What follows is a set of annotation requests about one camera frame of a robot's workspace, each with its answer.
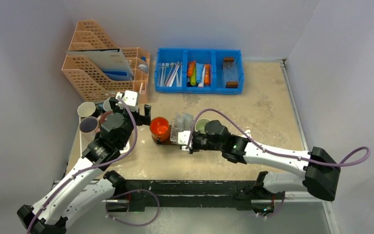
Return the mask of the clear glass toothbrush holder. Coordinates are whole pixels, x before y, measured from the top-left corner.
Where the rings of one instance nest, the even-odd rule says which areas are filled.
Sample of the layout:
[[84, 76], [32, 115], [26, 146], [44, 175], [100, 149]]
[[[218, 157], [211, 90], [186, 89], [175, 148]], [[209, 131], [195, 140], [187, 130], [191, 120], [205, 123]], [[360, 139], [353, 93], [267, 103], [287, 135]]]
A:
[[177, 131], [177, 130], [175, 129], [174, 124], [171, 125], [171, 130], [170, 130], [170, 140], [171, 140], [172, 142], [177, 142], [177, 135], [178, 135], [178, 133], [179, 133], [179, 131]]

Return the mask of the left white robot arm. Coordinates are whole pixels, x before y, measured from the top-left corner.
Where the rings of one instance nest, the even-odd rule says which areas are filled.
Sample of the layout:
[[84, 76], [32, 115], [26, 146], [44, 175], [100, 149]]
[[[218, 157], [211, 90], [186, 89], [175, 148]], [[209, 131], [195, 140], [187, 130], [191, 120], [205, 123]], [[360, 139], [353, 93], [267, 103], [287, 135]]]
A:
[[106, 169], [128, 156], [135, 148], [137, 127], [150, 125], [151, 106], [139, 108], [119, 103], [101, 124], [101, 130], [87, 145], [70, 172], [41, 200], [23, 205], [17, 215], [29, 234], [64, 234], [79, 218], [112, 197], [121, 199], [126, 181]]

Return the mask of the beige grey toothbrush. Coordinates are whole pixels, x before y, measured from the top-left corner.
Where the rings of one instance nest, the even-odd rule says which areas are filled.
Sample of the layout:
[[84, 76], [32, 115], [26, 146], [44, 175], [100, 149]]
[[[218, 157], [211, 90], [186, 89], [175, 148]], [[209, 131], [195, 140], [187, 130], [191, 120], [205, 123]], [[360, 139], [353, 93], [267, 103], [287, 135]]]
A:
[[171, 62], [169, 67], [170, 67], [170, 70], [169, 70], [168, 76], [167, 76], [166, 81], [165, 81], [165, 86], [168, 86], [168, 84], [169, 84], [169, 80], [170, 80], [172, 70], [173, 70], [173, 67], [174, 67], [174, 62]]

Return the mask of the light green ceramic mug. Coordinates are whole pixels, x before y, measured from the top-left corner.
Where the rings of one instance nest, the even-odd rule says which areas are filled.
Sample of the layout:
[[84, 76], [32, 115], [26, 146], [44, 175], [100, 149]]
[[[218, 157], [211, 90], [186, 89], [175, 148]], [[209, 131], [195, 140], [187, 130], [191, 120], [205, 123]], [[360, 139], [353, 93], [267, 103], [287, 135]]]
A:
[[199, 132], [201, 134], [205, 134], [206, 133], [205, 126], [210, 121], [211, 120], [208, 119], [208, 118], [201, 118], [201, 119], [197, 120], [197, 122], [194, 125], [195, 131]]

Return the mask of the orange translucent cup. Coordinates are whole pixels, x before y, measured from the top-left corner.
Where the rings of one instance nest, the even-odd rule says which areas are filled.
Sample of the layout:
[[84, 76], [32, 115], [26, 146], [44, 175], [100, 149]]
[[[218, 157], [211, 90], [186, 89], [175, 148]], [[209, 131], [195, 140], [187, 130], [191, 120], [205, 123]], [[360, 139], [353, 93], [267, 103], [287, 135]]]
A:
[[170, 137], [170, 125], [166, 118], [156, 117], [150, 123], [150, 132], [153, 140], [162, 143]]

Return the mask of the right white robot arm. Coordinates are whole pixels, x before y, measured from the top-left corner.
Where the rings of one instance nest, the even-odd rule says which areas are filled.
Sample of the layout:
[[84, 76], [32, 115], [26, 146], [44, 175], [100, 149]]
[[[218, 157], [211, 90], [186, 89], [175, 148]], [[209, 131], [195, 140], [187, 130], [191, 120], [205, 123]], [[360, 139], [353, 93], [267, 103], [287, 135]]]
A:
[[190, 153], [200, 150], [219, 151], [232, 163], [259, 164], [281, 173], [261, 172], [254, 185], [255, 195], [266, 198], [270, 194], [287, 191], [308, 192], [315, 198], [334, 201], [340, 167], [322, 148], [293, 151], [253, 143], [249, 138], [231, 134], [218, 120], [205, 125], [205, 132], [193, 132], [188, 144]]

